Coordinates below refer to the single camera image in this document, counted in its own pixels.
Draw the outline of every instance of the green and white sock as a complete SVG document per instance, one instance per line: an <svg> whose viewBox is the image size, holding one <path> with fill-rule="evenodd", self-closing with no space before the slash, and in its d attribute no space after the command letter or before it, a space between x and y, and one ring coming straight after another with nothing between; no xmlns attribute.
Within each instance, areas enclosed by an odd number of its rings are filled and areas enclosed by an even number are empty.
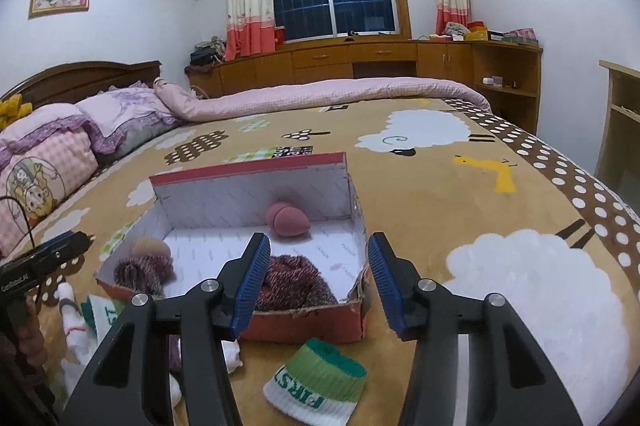
<svg viewBox="0 0 640 426"><path fill-rule="evenodd" d="M264 385L267 400L311 426L344 426L356 408L367 371L319 339L308 340Z"/></svg>

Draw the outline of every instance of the pink makeup sponge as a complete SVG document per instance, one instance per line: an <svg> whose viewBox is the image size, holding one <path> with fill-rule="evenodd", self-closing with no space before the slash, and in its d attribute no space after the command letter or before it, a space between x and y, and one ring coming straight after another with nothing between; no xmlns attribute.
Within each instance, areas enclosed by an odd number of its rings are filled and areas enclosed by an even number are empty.
<svg viewBox="0 0 640 426"><path fill-rule="evenodd" d="M281 237L296 237L309 231L306 215L288 202L276 202L265 213L267 224Z"/></svg>

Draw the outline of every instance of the pink checkered pillow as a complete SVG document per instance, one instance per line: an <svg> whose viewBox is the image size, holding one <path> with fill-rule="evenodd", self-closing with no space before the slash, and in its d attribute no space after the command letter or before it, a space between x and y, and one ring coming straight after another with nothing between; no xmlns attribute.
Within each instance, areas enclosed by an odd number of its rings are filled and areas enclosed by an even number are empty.
<svg viewBox="0 0 640 426"><path fill-rule="evenodd" d="M24 206L31 228L75 192L98 165L84 130L56 132L27 152L14 155L0 173L0 195ZM7 257L27 233L13 201L0 202L0 257Z"/></svg>

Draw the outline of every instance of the yellow plush toy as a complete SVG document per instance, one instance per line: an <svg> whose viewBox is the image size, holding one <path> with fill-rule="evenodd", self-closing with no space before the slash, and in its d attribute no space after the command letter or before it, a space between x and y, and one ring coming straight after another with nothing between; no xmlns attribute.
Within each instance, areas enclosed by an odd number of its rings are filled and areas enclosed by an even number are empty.
<svg viewBox="0 0 640 426"><path fill-rule="evenodd" d="M22 94L14 94L8 100L0 102L0 130L32 112L33 104L23 103Z"/></svg>

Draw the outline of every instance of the yellow giraffe print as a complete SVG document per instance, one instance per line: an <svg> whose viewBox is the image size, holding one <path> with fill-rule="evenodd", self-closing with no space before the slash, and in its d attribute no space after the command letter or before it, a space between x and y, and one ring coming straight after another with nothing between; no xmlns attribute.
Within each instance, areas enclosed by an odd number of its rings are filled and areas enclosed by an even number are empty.
<svg viewBox="0 0 640 426"><path fill-rule="evenodd" d="M511 178L511 170L508 161L492 161L491 159L475 159L468 155L456 155L453 164L468 164L487 170L492 170L498 174L495 178L494 191L496 193L515 193L516 185Z"/></svg>

